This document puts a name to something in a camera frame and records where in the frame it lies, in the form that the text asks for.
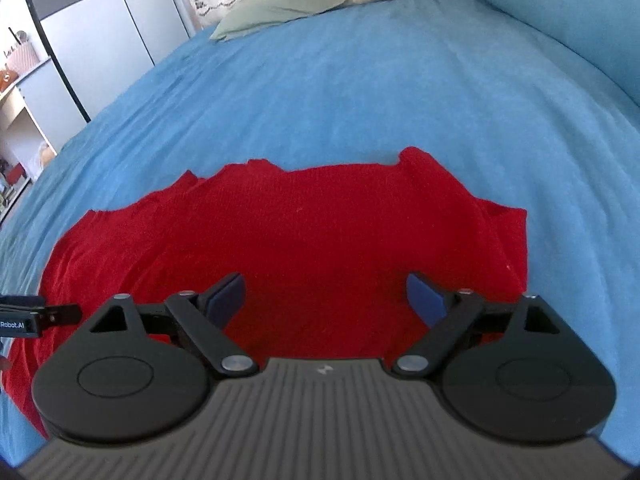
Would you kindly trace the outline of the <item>red knitted garment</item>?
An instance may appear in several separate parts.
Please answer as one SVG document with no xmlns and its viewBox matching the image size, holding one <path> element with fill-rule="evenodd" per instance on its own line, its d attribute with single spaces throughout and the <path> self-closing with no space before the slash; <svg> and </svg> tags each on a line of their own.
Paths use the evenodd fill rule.
<svg viewBox="0 0 640 480">
<path fill-rule="evenodd" d="M 428 329 L 408 305 L 413 272 L 518 300 L 525 211 L 472 195 L 418 148 L 392 166 L 286 171 L 251 160 L 86 212 L 55 244 L 38 289 L 90 315 L 119 292 L 158 304 L 239 273 L 245 301 L 226 332 L 255 361 L 390 362 Z"/>
</svg>

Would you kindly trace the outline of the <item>white shelf unit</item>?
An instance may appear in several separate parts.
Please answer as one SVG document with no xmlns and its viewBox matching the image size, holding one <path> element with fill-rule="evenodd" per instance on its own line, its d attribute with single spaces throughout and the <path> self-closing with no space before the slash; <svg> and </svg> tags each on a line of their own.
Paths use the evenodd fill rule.
<svg viewBox="0 0 640 480">
<path fill-rule="evenodd" d="M 1 58 L 1 222 L 5 222 L 56 151 L 26 103 L 27 78 L 40 60 L 24 30 L 9 29 L 14 44 Z"/>
</svg>

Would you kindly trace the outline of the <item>blue bed cover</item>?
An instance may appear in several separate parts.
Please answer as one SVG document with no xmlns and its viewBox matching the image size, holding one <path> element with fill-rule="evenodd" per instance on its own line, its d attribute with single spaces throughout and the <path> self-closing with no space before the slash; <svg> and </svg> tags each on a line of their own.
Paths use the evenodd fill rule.
<svg viewBox="0 0 640 480">
<path fill-rule="evenodd" d="M 1 289 L 32 294 L 58 239 L 184 172 L 431 153 L 528 212 L 528 282 L 615 377 L 602 437 L 639 458 L 639 109 L 484 0 L 386 0 L 213 42 L 201 32 L 68 142 L 1 230 Z"/>
</svg>

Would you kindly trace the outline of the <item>white wardrobe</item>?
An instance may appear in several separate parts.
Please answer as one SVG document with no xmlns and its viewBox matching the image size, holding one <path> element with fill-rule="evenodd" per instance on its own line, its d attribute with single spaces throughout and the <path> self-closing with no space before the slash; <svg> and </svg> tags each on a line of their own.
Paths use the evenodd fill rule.
<svg viewBox="0 0 640 480">
<path fill-rule="evenodd" d="M 175 0 L 27 0 L 81 113 L 95 118 L 189 38 Z"/>
</svg>

